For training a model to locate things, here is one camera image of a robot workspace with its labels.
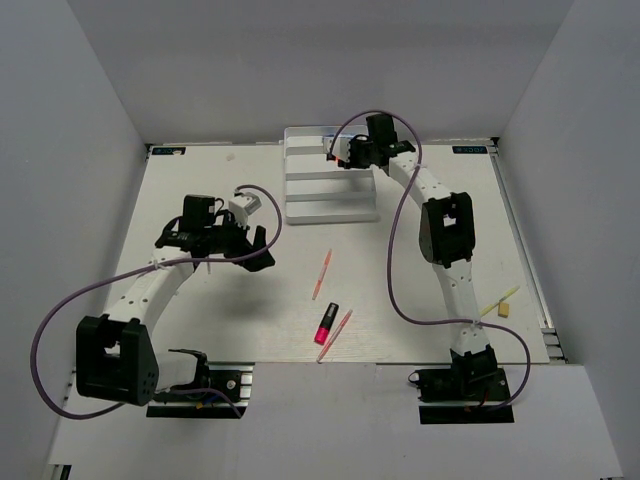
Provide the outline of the pink black highlighter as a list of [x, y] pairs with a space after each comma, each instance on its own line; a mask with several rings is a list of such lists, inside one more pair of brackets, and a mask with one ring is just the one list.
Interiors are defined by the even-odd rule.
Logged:
[[331, 302], [328, 304], [314, 336], [314, 342], [316, 344], [318, 345], [325, 344], [338, 311], [339, 311], [338, 304], [334, 302]]

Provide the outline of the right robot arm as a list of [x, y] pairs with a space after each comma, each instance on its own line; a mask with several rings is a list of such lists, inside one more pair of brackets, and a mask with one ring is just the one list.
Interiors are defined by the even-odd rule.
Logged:
[[[365, 110], [354, 117], [366, 118], [367, 133], [343, 144], [340, 126], [327, 158], [341, 169], [366, 170], [372, 166], [403, 187], [394, 213], [387, 246], [386, 282], [392, 308], [403, 320], [420, 326], [451, 328], [451, 384], [461, 397], [472, 399], [484, 391], [498, 370], [494, 349], [481, 325], [472, 278], [476, 246], [473, 202], [466, 192], [443, 185], [423, 162], [419, 139], [398, 138], [394, 122], [400, 117], [384, 110]], [[404, 126], [409, 123], [400, 120]], [[392, 259], [396, 230], [407, 199], [420, 208], [418, 244], [424, 260], [435, 272], [445, 301], [447, 317], [417, 320], [404, 314], [392, 285]]]

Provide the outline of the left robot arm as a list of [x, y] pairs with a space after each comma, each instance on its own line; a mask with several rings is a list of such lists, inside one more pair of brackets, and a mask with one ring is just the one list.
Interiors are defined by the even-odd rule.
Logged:
[[148, 269], [101, 316], [76, 328], [76, 387], [80, 395], [144, 406], [170, 393], [199, 399], [211, 389], [207, 356], [192, 349], [157, 352], [152, 333], [179, 288], [201, 264], [230, 262], [249, 272], [274, 266], [263, 226], [249, 218], [261, 207], [236, 190], [227, 201], [187, 195], [182, 212], [162, 229]]

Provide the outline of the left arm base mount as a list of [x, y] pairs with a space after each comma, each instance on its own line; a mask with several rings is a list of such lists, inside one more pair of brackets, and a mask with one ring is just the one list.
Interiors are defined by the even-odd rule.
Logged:
[[203, 392], [180, 394], [171, 390], [157, 394], [147, 405], [147, 418], [240, 419], [248, 407], [253, 364], [210, 363]]

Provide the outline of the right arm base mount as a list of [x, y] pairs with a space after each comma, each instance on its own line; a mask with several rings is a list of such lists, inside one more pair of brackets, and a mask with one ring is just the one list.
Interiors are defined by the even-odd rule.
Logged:
[[513, 424], [510, 405], [498, 405], [510, 398], [505, 371], [502, 368], [492, 379], [472, 386], [464, 393], [454, 381], [449, 368], [415, 370], [407, 377], [418, 390], [421, 425], [496, 425]]

